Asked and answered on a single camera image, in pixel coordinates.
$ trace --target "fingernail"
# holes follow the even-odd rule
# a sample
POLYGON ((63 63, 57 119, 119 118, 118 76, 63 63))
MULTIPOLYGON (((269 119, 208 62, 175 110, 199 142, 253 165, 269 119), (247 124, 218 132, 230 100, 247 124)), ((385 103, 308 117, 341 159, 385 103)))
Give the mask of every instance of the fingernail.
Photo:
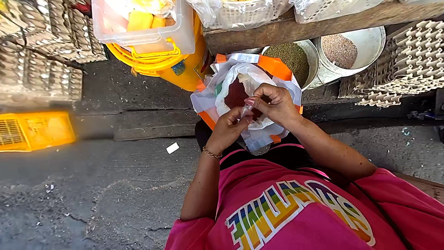
POLYGON ((254 105, 254 99, 253 98, 247 98, 244 100, 244 102, 248 105, 253 106, 254 105))

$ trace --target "pink t-shirt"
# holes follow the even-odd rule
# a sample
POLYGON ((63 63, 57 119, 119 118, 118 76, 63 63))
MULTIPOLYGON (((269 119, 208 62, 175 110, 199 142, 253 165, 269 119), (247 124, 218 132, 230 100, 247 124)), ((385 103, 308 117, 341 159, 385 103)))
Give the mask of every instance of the pink t-shirt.
MULTIPOLYGON (((356 181, 379 202, 415 250, 444 246, 444 206, 385 169, 356 181)), ((176 220, 165 249, 405 249, 374 204, 352 184, 270 161, 220 173, 217 220, 176 220)))

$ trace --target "hand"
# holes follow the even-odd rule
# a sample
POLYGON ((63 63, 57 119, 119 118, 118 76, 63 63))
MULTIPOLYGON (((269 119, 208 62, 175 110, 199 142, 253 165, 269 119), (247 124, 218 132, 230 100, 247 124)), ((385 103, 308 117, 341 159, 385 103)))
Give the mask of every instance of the hand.
POLYGON ((232 108, 219 118, 205 146, 208 152, 221 155, 222 151, 235 142, 242 131, 250 125, 253 121, 253 112, 251 111, 247 111, 247 116, 238 122, 242 108, 232 108))
POLYGON ((270 120, 285 129, 289 130, 290 127, 299 125, 304 120, 296 110, 287 89, 262 83, 253 94, 253 97, 245 99, 245 103, 259 109, 270 120), (263 101, 262 96, 268 96, 271 99, 270 104, 263 101))

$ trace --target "wooden table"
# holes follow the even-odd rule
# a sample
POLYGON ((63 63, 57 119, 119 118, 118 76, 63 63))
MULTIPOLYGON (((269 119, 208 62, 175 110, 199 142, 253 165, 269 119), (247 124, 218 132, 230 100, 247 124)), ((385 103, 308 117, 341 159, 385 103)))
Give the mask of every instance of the wooden table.
POLYGON ((424 20, 443 13, 444 3, 413 5, 402 4, 397 0, 386 0, 376 7, 357 14, 319 22, 297 24, 293 9, 290 9, 279 18, 258 28, 245 31, 204 28, 203 34, 212 54, 227 54, 362 28, 424 20))

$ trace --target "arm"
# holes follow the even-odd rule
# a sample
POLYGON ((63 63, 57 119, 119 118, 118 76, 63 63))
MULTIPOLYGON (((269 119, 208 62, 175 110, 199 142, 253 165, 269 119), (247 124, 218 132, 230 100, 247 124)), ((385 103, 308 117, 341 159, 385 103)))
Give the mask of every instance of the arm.
POLYGON ((303 118, 294 107, 287 89, 263 83, 254 91, 254 95, 245 102, 295 135, 318 165, 333 169, 350 180, 370 176, 376 171, 375 165, 356 150, 331 138, 317 125, 303 118), (269 104, 260 98, 264 95, 270 97, 269 104))
MULTIPOLYGON (((252 121, 250 116, 252 113, 249 112, 249 116, 237 122, 241 112, 242 107, 236 107, 219 118, 205 146, 208 152, 221 155, 222 151, 235 142, 241 132, 248 127, 252 121)), ((182 221, 202 217, 216 218, 219 198, 219 169, 219 158, 212 157, 205 152, 201 153, 196 175, 183 201, 180 214, 182 221)))

